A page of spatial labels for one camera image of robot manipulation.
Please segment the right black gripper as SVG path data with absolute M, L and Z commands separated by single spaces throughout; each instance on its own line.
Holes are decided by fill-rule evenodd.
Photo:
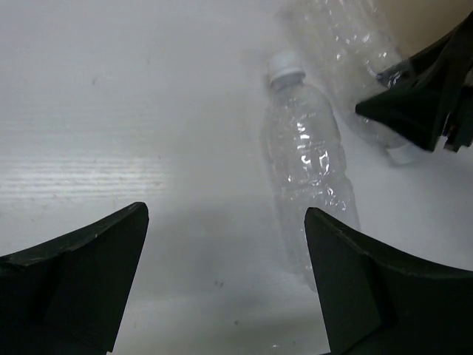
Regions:
M 428 73 L 437 62 L 439 73 Z M 432 152 L 458 152 L 472 144 L 472 117 L 466 113 L 466 77 L 472 70 L 472 14 L 444 37 L 376 74 L 387 91 L 361 101 L 355 112 Z

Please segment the clear bottle white cap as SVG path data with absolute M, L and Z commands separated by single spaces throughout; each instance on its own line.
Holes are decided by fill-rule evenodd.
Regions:
M 306 211 L 319 208 L 354 229 L 361 225 L 332 105 L 305 78 L 294 52 L 270 58 L 270 103 L 262 143 L 287 255 L 295 272 L 315 291 L 304 229 Z

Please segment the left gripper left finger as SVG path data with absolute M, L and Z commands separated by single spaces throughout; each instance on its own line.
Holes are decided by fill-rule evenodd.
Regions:
M 136 202 L 1 257 L 1 353 L 111 353 L 148 225 Z

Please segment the clear bottle blue cap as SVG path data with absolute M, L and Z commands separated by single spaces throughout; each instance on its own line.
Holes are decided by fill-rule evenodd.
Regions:
M 421 156 L 419 148 L 399 134 L 355 113 L 357 103 L 413 73 L 377 1 L 287 1 L 278 19 L 355 134 L 395 165 Z

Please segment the beige round bin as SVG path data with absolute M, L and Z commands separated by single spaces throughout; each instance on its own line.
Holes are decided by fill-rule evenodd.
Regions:
M 472 12 L 472 2 L 463 0 L 374 1 L 373 4 L 390 64 L 433 44 Z

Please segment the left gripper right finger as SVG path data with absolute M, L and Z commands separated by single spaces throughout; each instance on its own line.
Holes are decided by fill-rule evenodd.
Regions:
M 332 354 L 470 354 L 472 273 L 407 254 L 318 208 L 304 218 Z

